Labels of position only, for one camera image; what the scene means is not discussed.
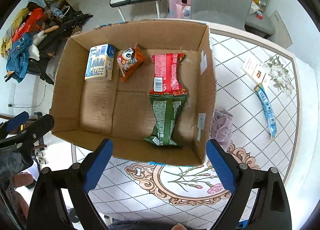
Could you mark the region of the long blue snack packet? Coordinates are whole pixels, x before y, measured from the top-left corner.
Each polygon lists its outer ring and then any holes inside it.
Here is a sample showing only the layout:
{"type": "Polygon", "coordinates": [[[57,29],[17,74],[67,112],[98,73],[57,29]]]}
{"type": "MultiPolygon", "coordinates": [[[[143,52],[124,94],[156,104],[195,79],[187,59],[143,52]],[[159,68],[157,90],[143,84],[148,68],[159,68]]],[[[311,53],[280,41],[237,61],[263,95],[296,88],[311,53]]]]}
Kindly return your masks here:
{"type": "Polygon", "coordinates": [[[266,92],[264,90],[264,87],[261,83],[259,83],[255,89],[257,93],[257,96],[261,102],[261,105],[263,107],[264,115],[267,121],[268,130],[270,133],[270,137],[274,138],[277,133],[277,126],[276,126],[276,117],[274,115],[273,108],[271,106],[271,103],[266,95],[266,92]]]}

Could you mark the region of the purple knitted cloth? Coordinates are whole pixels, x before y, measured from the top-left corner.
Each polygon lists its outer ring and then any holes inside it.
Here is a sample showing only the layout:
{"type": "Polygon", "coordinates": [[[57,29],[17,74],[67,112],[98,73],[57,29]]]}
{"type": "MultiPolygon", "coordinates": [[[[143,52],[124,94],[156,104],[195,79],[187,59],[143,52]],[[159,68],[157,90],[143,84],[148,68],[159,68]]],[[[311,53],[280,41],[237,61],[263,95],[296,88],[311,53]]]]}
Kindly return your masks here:
{"type": "Polygon", "coordinates": [[[215,110],[212,117],[210,137],[221,145],[224,151],[230,147],[232,140],[233,115],[227,110],[215,110]]]}

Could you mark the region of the yellow blue tissue pack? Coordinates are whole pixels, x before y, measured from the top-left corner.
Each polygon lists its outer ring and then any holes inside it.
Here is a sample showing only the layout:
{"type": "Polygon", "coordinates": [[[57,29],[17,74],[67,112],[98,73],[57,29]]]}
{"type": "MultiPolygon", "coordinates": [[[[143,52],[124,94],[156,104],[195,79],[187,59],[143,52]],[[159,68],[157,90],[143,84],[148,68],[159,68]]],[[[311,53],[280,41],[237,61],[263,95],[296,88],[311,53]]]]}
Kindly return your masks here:
{"type": "Polygon", "coordinates": [[[116,49],[111,44],[91,47],[89,50],[85,80],[112,80],[114,55],[116,49]]]}

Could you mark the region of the white card box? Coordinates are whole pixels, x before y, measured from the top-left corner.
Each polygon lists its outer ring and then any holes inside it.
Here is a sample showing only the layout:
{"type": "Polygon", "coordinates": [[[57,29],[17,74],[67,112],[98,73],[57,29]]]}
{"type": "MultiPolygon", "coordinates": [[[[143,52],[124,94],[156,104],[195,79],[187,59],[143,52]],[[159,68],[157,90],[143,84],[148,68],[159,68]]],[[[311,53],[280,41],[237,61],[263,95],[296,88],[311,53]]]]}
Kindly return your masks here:
{"type": "Polygon", "coordinates": [[[256,84],[266,81],[266,68],[255,57],[246,58],[241,68],[256,84]]]}

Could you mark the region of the green snack packet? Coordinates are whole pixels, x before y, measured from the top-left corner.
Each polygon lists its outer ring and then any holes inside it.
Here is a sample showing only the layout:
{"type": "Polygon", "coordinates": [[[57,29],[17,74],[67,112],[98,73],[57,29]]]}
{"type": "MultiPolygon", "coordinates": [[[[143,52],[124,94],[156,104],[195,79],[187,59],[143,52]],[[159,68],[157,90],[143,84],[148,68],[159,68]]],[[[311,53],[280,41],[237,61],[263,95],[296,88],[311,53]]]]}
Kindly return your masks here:
{"type": "Polygon", "coordinates": [[[156,119],[152,134],[144,140],[163,148],[181,148],[173,139],[176,119],[180,116],[188,94],[149,95],[152,111],[156,119]]]}

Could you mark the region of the orange cartoon snack bag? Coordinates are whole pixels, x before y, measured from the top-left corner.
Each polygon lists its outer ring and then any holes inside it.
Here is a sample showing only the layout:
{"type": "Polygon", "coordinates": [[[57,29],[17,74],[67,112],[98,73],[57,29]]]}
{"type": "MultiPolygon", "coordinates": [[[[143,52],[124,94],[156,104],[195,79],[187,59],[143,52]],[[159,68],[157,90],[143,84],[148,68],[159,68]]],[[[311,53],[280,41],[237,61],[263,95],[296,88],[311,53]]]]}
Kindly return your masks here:
{"type": "Polygon", "coordinates": [[[117,57],[117,63],[120,68],[120,80],[124,82],[138,67],[145,61],[144,54],[140,51],[138,45],[125,50],[117,57]]]}

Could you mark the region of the red snack packet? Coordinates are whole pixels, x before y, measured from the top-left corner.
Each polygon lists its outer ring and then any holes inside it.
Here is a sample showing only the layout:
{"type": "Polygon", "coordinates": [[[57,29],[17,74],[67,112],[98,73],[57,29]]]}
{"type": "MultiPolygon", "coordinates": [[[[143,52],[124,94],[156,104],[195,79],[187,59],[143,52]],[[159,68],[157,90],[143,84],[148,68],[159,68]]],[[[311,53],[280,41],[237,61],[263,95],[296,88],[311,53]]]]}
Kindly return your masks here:
{"type": "Polygon", "coordinates": [[[185,59],[183,53],[167,53],[152,55],[153,87],[150,95],[184,95],[188,91],[178,80],[178,66],[185,59]]]}

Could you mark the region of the pile of colourful clothes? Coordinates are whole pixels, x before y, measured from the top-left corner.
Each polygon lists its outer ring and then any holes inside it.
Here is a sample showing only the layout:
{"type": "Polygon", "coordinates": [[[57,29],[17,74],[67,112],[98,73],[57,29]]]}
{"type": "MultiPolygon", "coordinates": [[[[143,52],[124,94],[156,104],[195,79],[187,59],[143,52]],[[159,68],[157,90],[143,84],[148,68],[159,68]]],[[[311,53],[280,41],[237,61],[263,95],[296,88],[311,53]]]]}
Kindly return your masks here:
{"type": "Polygon", "coordinates": [[[57,44],[81,30],[92,17],[75,11],[66,0],[29,0],[2,38],[1,57],[7,61],[5,81],[20,83],[30,74],[53,85],[46,70],[57,44]]]}

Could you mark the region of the patterned floral table mat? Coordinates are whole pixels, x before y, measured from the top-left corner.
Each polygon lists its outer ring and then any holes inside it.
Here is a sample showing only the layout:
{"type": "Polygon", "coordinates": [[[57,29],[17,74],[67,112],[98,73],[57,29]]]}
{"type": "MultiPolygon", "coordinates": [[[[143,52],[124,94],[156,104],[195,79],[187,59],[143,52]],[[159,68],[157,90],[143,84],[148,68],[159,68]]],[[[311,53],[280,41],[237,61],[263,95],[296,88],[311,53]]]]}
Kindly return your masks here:
{"type": "MultiPolygon", "coordinates": [[[[242,69],[247,60],[279,62],[296,84],[293,62],[246,41],[211,34],[216,72],[216,106],[233,115],[228,151],[240,163],[267,170],[276,167],[285,179],[291,165],[298,125],[297,92],[280,91],[264,79],[263,86],[276,118],[270,138],[255,82],[242,69]]],[[[181,223],[208,229],[229,199],[210,162],[197,167],[159,166],[111,158],[89,197],[102,216],[119,220],[181,223]]]]}

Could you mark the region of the brown cardboard box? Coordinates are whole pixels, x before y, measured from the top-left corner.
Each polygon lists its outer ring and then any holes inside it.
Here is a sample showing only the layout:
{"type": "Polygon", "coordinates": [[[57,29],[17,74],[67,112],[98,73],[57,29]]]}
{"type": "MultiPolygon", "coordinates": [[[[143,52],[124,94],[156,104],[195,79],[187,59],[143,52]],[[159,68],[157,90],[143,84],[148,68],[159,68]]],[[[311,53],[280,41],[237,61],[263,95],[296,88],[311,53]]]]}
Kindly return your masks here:
{"type": "Polygon", "coordinates": [[[113,155],[139,162],[176,166],[203,163],[215,105],[215,76],[209,48],[209,27],[192,21],[158,19],[112,24],[68,39],[57,68],[51,115],[53,135],[95,150],[104,138],[113,155]],[[139,46],[145,62],[126,80],[118,65],[112,80],[85,80],[91,47],[112,44],[117,51],[139,46]],[[149,100],[154,54],[185,53],[178,68],[188,99],[173,132],[176,148],[147,142],[156,123],[149,100]]]}

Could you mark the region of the leaning beige panel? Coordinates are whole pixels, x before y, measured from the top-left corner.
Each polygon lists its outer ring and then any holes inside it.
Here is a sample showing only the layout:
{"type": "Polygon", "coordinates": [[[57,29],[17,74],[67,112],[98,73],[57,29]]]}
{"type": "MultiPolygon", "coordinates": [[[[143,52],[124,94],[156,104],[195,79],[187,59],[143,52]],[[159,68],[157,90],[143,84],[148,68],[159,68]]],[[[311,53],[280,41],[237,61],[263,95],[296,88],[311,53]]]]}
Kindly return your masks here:
{"type": "Polygon", "coordinates": [[[287,49],[292,45],[292,40],[289,32],[277,10],[270,16],[270,21],[274,26],[274,33],[269,38],[273,43],[280,45],[282,48],[287,49]]]}

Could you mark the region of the far grey chair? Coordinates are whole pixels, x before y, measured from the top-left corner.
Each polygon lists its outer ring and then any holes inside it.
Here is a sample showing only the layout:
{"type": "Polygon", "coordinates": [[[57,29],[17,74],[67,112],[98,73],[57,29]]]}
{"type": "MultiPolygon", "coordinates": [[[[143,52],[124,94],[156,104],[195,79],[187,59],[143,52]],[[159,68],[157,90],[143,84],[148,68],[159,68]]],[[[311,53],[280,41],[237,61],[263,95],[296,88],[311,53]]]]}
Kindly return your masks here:
{"type": "Polygon", "coordinates": [[[245,22],[245,30],[263,38],[274,34],[275,28],[270,18],[265,14],[268,0],[252,0],[249,14],[245,22]]]}

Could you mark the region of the items on grey chair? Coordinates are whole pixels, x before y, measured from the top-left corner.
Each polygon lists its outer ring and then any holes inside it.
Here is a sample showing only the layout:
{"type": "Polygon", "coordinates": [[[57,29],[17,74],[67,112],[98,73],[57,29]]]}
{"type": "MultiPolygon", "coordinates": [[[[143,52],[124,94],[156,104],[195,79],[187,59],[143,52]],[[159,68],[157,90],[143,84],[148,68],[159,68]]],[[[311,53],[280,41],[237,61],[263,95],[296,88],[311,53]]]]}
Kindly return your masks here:
{"type": "Polygon", "coordinates": [[[261,0],[252,0],[249,9],[250,16],[256,16],[258,19],[263,19],[263,12],[265,11],[266,3],[261,0]]]}

